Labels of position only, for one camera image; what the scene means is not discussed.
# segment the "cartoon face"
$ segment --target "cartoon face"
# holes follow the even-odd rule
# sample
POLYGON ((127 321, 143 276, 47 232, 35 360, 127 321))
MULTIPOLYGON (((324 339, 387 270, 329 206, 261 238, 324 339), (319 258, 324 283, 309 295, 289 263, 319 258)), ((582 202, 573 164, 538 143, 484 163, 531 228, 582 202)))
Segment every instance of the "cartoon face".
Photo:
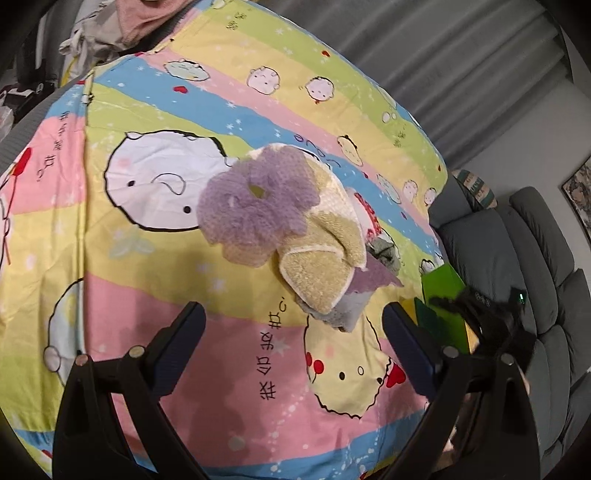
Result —
POLYGON ((209 74, 200 64, 190 60, 169 61, 164 64, 164 68, 173 77, 191 82, 202 82, 209 78, 209 74))
POLYGON ((129 132, 109 159, 106 193, 144 230, 192 230, 199 227, 196 209, 207 182, 235 161, 216 138, 174 130, 129 132))
POLYGON ((322 408, 361 418, 375 403, 392 363, 368 318, 362 315, 346 333, 309 316, 304 348, 312 391, 322 408))
POLYGON ((402 194, 404 195, 404 198, 406 198, 409 202, 412 202, 416 198, 417 193, 417 182, 414 180, 407 180, 404 183, 404 187, 402 187, 402 194))
POLYGON ((400 200, 400 195, 398 194, 394 186, 388 180, 382 177, 379 173, 378 182, 394 203, 397 203, 399 205, 402 203, 402 201, 400 200))
POLYGON ((371 242, 382 233, 382 227, 379 224, 378 217, 371 205, 355 190, 350 187, 345 188, 347 196, 355 210, 357 220, 363 232, 364 241, 371 242))
POLYGON ((427 260, 427 259, 423 258, 418 270, 421 273, 421 275, 424 275, 424 274, 432 272, 436 268, 437 267, 435 266, 435 264, 431 260, 427 260))
POLYGON ((81 334, 83 289, 82 279, 70 285, 49 318, 43 363, 50 372, 59 375, 62 385, 66 384, 79 352, 85 352, 81 334))
POLYGON ((358 165, 359 167, 363 166, 363 161, 361 160, 359 153, 357 152, 357 145, 353 143, 353 140, 349 138, 348 135, 343 135, 337 139, 337 142, 340 146, 340 149, 343 151, 343 155, 347 160, 351 163, 358 165))
POLYGON ((281 78, 279 74, 275 70, 265 66, 251 70, 251 74, 246 79, 246 84, 250 88, 254 88, 263 95, 275 93, 275 90, 280 86, 280 82, 281 78))
POLYGON ((314 77, 306 83, 306 90, 316 104, 325 102, 335 96, 335 86, 325 77, 314 77))
POLYGON ((2 213, 2 251, 0 252, 0 273, 5 268, 8 258, 8 236, 10 234, 11 219, 8 216, 8 205, 4 197, 0 197, 0 213, 2 213))
POLYGON ((433 187, 431 187, 430 189, 428 189, 425 192, 425 198, 424 198, 425 205, 428 207, 431 206, 431 204, 435 201, 436 197, 437 197, 437 191, 433 187))

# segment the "gray sofa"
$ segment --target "gray sofa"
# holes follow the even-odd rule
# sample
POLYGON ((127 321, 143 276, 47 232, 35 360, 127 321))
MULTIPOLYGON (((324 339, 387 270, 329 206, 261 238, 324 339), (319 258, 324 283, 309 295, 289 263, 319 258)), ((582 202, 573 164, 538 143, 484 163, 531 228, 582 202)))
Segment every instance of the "gray sofa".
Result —
POLYGON ((591 413, 591 298, 582 270, 539 192, 524 188, 509 205, 483 210, 450 178, 430 209, 449 262, 466 284, 507 301, 528 292, 523 318, 537 336, 531 383, 542 477, 573 444, 591 413))

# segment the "green folder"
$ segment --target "green folder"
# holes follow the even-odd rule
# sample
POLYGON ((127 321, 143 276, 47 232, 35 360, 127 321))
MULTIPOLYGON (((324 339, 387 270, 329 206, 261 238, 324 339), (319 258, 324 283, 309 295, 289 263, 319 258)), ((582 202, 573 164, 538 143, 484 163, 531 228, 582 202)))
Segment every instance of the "green folder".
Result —
POLYGON ((466 323, 457 313, 430 305, 432 297, 455 299, 465 285, 450 264, 444 264, 423 275, 425 303, 415 299, 417 322, 441 345, 452 345, 462 353, 470 353, 466 323))

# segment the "purple bath pouf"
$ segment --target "purple bath pouf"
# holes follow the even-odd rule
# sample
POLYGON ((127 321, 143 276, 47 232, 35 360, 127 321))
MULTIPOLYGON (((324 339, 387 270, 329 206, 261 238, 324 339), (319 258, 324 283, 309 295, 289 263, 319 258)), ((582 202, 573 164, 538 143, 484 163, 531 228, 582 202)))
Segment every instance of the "purple bath pouf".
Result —
POLYGON ((305 213, 320 203, 314 172, 295 147, 265 147, 207 183, 197 218, 228 261, 260 267, 282 241, 307 231, 305 213))

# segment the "picture frame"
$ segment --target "picture frame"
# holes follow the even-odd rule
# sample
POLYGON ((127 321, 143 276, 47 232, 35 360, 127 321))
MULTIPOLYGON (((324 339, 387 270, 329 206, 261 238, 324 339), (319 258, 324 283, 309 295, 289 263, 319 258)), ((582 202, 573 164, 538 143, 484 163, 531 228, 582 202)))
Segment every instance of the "picture frame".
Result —
POLYGON ((562 184, 561 189, 591 245, 591 157, 562 184))

